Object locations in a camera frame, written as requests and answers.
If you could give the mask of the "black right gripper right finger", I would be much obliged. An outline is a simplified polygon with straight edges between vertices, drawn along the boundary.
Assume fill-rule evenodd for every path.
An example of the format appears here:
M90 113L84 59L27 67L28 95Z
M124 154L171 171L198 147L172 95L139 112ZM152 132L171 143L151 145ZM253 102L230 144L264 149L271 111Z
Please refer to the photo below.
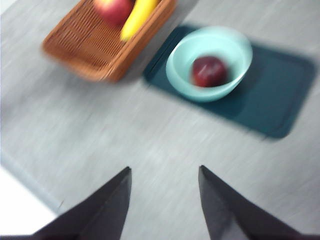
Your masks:
M204 165L199 167L201 207L212 240L306 240L272 214L258 207Z

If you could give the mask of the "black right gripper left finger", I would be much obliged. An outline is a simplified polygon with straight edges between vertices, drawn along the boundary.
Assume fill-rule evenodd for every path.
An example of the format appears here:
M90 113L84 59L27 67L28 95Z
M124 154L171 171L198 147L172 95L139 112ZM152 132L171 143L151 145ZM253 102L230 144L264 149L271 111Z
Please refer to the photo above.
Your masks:
M124 168L88 198L38 230L35 235L74 240L119 240L130 204L132 170Z

